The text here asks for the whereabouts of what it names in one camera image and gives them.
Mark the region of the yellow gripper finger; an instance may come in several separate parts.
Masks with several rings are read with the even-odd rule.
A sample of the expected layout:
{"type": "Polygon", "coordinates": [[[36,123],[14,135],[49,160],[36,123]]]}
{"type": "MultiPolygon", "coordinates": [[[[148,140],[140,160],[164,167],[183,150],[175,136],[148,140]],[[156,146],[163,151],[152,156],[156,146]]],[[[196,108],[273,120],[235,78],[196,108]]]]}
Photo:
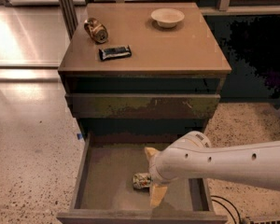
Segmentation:
{"type": "Polygon", "coordinates": [[[154,162],[156,155],[160,152],[154,147],[145,147],[145,154],[148,162],[154,162]]]}
{"type": "Polygon", "coordinates": [[[164,185],[153,184],[149,188],[150,206],[157,207],[161,204],[168,187],[164,185]]]}

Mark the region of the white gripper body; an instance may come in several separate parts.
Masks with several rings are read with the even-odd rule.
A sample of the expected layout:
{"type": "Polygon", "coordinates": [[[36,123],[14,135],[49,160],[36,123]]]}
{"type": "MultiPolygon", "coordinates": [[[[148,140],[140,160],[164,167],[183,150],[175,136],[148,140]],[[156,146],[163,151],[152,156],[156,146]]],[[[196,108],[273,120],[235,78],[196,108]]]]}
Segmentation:
{"type": "Polygon", "coordinates": [[[157,167],[157,156],[154,159],[154,162],[149,162],[148,163],[148,172],[151,175],[152,181],[154,184],[158,185],[168,185],[170,183],[170,180],[168,178],[165,178],[161,175],[161,173],[158,170],[157,167]]]}

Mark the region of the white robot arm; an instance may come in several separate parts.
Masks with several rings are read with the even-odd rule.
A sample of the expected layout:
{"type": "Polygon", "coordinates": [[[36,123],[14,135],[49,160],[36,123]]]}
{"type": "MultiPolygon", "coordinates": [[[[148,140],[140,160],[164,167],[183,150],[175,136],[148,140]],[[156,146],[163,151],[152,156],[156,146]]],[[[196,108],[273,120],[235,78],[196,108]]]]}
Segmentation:
{"type": "Polygon", "coordinates": [[[280,141],[211,147],[201,132],[189,132],[165,150],[147,147],[152,183],[150,206],[160,205],[170,183],[177,179],[213,178],[280,191],[280,141]]]}

